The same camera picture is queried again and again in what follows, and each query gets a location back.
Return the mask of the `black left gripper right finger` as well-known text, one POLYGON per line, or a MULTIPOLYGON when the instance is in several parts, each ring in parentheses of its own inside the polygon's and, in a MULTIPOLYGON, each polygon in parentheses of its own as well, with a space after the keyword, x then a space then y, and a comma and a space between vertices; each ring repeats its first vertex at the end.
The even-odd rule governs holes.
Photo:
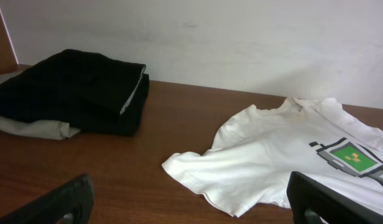
POLYGON ((296 224, 383 224, 383 216, 300 172, 292 172, 287 197, 296 224))

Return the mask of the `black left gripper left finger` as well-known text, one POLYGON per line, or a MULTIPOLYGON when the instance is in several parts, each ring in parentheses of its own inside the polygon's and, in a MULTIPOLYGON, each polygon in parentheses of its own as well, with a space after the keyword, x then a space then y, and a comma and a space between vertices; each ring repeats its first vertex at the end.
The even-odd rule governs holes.
POLYGON ((92 179, 82 174, 1 217, 0 224, 87 224, 93 205, 92 179))

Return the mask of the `white graphic t-shirt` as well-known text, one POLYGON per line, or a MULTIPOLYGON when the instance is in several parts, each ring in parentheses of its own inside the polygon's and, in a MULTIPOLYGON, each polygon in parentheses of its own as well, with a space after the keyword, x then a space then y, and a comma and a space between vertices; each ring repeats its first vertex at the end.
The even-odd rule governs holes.
POLYGON ((176 153, 162 166, 234 217, 257 203, 289 208, 293 171, 383 215, 383 131, 333 98, 287 98, 272 110, 252 105, 218 129, 204 154, 176 153))

